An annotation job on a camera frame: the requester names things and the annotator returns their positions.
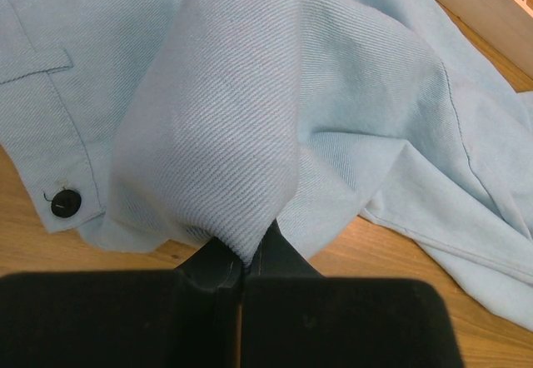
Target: wooden table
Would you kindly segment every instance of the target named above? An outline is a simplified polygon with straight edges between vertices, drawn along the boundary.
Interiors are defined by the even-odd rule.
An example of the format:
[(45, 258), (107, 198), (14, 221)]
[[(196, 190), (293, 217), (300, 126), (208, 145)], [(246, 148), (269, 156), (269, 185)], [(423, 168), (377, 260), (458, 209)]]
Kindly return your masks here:
[[(533, 89), (533, 79), (457, 17), (451, 17), (516, 90)], [(173, 241), (146, 255), (105, 252), (85, 245), (75, 231), (47, 234), (14, 166), (0, 150), (0, 275), (16, 271), (173, 268), (193, 252), (193, 248)], [(428, 281), (446, 300), (467, 366), (533, 367), (533, 332), (486, 311), (413, 241), (393, 231), (357, 218), (311, 263), (328, 276), (395, 276)]]

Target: wooden surface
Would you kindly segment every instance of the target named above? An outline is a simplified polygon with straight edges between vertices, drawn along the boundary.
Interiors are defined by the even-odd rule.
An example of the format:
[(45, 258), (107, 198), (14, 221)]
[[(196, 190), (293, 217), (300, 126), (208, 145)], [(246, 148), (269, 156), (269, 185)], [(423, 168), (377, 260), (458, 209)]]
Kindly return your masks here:
[[(530, 77), (457, 17), (452, 19), (515, 89), (533, 90)], [(193, 252), (189, 246), (169, 241), (146, 255), (112, 253), (85, 245), (75, 231), (47, 234), (14, 166), (0, 149), (0, 275), (16, 271), (173, 268)], [(466, 366), (533, 367), (532, 332), (490, 314), (413, 241), (393, 231), (357, 218), (311, 263), (329, 276), (394, 276), (428, 281), (446, 300)]]
[(533, 10), (525, 0), (438, 0), (533, 76)]

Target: wooden box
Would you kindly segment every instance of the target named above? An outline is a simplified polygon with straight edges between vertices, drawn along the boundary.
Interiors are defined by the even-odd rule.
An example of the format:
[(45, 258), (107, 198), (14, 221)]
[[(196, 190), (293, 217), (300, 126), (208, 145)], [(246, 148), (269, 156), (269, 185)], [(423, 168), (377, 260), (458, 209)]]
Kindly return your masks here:
[(533, 77), (533, 0), (437, 0)]

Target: light blue shirt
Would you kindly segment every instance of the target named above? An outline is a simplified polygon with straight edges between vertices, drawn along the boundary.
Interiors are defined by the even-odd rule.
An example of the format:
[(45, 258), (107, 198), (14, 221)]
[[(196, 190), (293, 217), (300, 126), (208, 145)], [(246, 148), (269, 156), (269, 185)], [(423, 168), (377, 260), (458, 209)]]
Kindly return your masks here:
[(0, 140), (49, 231), (248, 263), (276, 218), (310, 256), (361, 214), (533, 330), (533, 95), (433, 0), (0, 0), (0, 24)]

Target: button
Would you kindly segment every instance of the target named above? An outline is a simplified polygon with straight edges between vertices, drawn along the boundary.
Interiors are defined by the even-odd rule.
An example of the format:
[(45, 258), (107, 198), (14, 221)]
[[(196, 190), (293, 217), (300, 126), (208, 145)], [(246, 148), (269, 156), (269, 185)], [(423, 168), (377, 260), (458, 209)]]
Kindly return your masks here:
[(65, 189), (52, 199), (52, 214), (60, 218), (70, 218), (80, 209), (82, 197), (77, 191)]

